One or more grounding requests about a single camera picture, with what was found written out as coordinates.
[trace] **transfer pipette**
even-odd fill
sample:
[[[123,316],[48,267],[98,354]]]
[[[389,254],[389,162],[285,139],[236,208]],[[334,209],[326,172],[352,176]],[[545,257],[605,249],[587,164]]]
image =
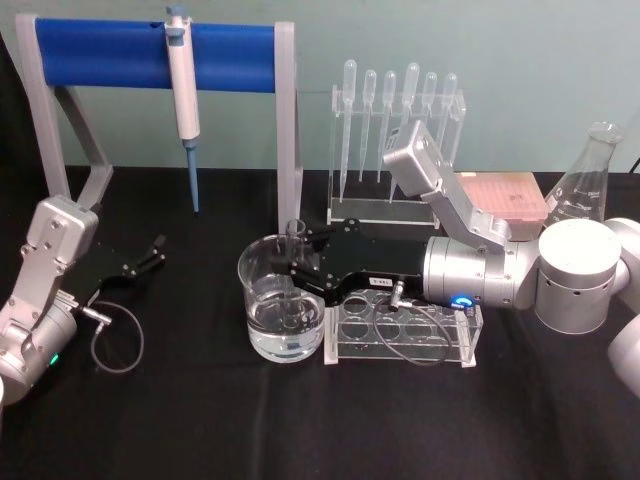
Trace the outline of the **transfer pipette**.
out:
[[[453,95],[458,88],[458,77],[455,73],[450,73],[444,81],[444,87],[442,89],[442,116],[440,117],[440,124],[438,125],[438,134],[436,135],[436,145],[442,150],[442,140],[444,139],[444,129],[447,126],[447,120],[449,119],[449,111],[451,105],[453,105]]]
[[[382,85],[382,124],[380,126],[380,140],[378,141],[378,183],[380,183],[380,170],[382,170],[382,154],[384,153],[384,143],[387,140],[387,130],[389,129],[389,117],[391,116],[391,106],[393,97],[396,94],[396,74],[389,70],[384,76]]]
[[[356,70],[358,65],[355,60],[347,60],[344,63],[342,78],[342,101],[344,102],[344,129],[342,130],[342,158],[340,159],[340,201],[344,195],[344,187],[347,184],[347,168],[349,167],[349,137],[351,136],[351,113],[353,101],[356,98]]]
[[[410,63],[407,72],[404,74],[404,88],[402,89],[402,119],[400,125],[409,123],[411,116],[411,105],[416,97],[416,88],[418,88],[418,78],[420,77],[420,65]],[[393,194],[396,191],[397,182],[391,177],[391,191],[389,192],[389,203],[393,200]]]
[[[364,102],[364,112],[362,113],[362,133],[360,134],[360,177],[362,181],[362,171],[364,161],[367,158],[367,142],[369,141],[369,121],[371,120],[371,108],[373,98],[376,94],[376,72],[367,70],[364,74],[364,89],[362,90],[362,101]]]
[[[438,75],[435,72],[429,72],[424,77],[424,86],[422,87],[422,112],[424,113],[424,124],[428,125],[431,118],[431,106],[433,99],[436,97],[436,85],[438,84]]]

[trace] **blue indicator light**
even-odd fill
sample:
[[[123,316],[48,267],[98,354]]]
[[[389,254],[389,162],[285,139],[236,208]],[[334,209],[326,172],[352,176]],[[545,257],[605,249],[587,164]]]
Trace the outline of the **blue indicator light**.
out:
[[[468,297],[453,297],[451,299],[451,308],[464,309],[467,307],[473,307],[473,300]]]

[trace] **glass beaker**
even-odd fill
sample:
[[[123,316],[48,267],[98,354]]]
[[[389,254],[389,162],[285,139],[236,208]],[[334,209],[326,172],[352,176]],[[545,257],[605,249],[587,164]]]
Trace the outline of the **glass beaker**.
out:
[[[305,245],[300,220],[287,225],[287,235],[271,235],[249,245],[238,260],[244,287],[249,340],[267,360],[292,363],[309,357],[324,336],[324,300],[294,286],[291,277],[274,272],[272,260],[314,266],[316,256]]]

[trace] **robotic arm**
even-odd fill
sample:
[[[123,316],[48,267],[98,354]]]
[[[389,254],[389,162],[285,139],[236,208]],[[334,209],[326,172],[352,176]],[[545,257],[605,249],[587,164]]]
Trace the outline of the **robotic arm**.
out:
[[[22,268],[0,310],[5,404],[22,399],[55,363],[76,332],[74,315],[97,320],[99,329],[111,323],[89,307],[107,281],[133,281],[164,262],[161,241],[138,263],[122,261],[100,244],[90,249],[97,226],[93,211],[61,195],[38,204],[20,248]]]
[[[473,206],[421,121],[391,133],[384,162],[405,195],[431,205],[449,237],[371,239],[355,219],[309,233],[318,265],[286,264],[282,271],[327,306],[352,290],[377,288],[392,292],[392,309],[402,297],[459,309],[533,307],[543,323],[567,334],[598,328],[616,294],[640,313],[640,224],[572,219],[539,240],[510,242],[507,222]],[[640,397],[640,315],[613,341],[609,358]]]

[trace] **test tube rack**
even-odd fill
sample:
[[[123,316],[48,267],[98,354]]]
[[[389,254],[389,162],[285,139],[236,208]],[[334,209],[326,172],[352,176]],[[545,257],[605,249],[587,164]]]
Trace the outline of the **test tube rack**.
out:
[[[382,342],[373,325],[374,306],[389,293],[379,290],[357,290],[334,308],[325,310],[325,364],[339,359],[396,359]],[[414,300],[436,318],[451,338],[451,348],[437,326],[425,315],[383,306],[376,314],[378,331],[393,348],[413,360],[433,362],[444,357],[446,362],[474,367],[475,348],[480,338],[483,319],[479,306],[453,310]]]

